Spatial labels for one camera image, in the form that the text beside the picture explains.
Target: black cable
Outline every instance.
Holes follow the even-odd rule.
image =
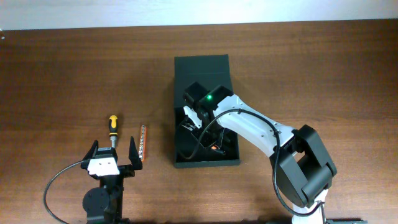
[[[65,167],[65,168],[64,168],[63,170],[61,170],[58,174],[56,174],[53,178],[51,178],[50,182],[47,184],[47,186],[45,186],[44,194],[43,194],[43,203],[44,203],[44,207],[45,207],[45,209],[49,212],[49,214],[50,214],[54,219],[58,220],[60,223],[68,224],[67,222],[63,221],[62,219],[60,219],[58,216],[54,215],[54,213],[51,212],[49,206],[47,205],[47,191],[49,191],[50,185],[52,184],[52,182],[53,182],[59,175],[61,175],[61,174],[62,174],[63,172],[65,172],[66,170],[68,170],[68,169],[70,169],[70,168],[72,168],[72,167],[74,167],[74,166],[76,166],[76,165],[78,165],[78,164],[81,164],[82,162],[84,162],[84,161],[79,161],[79,162],[76,162],[76,163],[74,163],[74,164],[72,164],[72,165],[69,165],[69,166]]]
[[[197,142],[197,144],[196,144],[196,146],[195,146],[195,148],[194,148],[194,150],[193,150],[191,156],[189,156],[189,157],[184,157],[184,159],[192,159],[192,158],[195,156],[195,154],[197,153],[197,151],[198,151],[198,149],[199,149],[199,145],[200,145],[201,139],[202,139],[203,136],[205,135],[207,129],[208,129],[214,122],[216,122],[217,119],[219,119],[220,117],[222,117],[222,116],[224,116],[224,115],[226,115],[226,114],[228,114],[228,113],[232,113],[232,112],[238,112],[238,114],[239,114],[239,113],[250,114],[250,115],[252,115],[252,116],[255,116],[255,117],[259,118],[261,121],[267,123],[267,124],[270,126],[270,128],[271,128],[272,131],[274,132],[274,135],[275,135],[275,138],[276,138],[276,149],[275,149],[276,156],[275,156],[275,162],[274,162],[274,167],[273,167],[274,170],[273,170],[273,172],[272,172],[272,183],[273,183],[273,186],[274,186],[274,190],[275,190],[276,197],[279,199],[279,202],[282,204],[282,206],[283,206],[288,212],[290,212],[290,213],[293,214],[293,215],[296,215],[296,216],[298,216],[298,217],[307,217],[307,216],[310,216],[310,215],[314,214],[314,213],[317,211],[317,209],[318,209],[321,205],[324,204],[324,202],[318,202],[317,206],[315,206],[315,208],[314,208],[311,212],[308,212],[308,213],[299,213],[299,212],[295,212],[295,211],[293,211],[289,206],[287,206],[287,204],[284,202],[282,196],[281,196],[280,193],[279,193],[279,189],[278,189],[278,186],[277,186],[277,183],[276,183],[276,173],[277,173],[278,161],[279,161],[279,154],[280,154],[280,139],[279,139],[278,130],[275,128],[275,126],[274,126],[270,121],[268,121],[267,119],[263,118],[262,116],[260,116],[260,115],[258,115],[258,114],[256,114],[256,113],[253,113],[252,111],[247,111],[247,110],[243,110],[243,109],[230,109],[230,110],[226,110],[226,111],[220,113],[219,115],[217,115],[217,116],[204,128],[204,130],[203,130],[202,133],[200,134],[200,136],[199,136],[199,138],[198,138],[198,142]]]

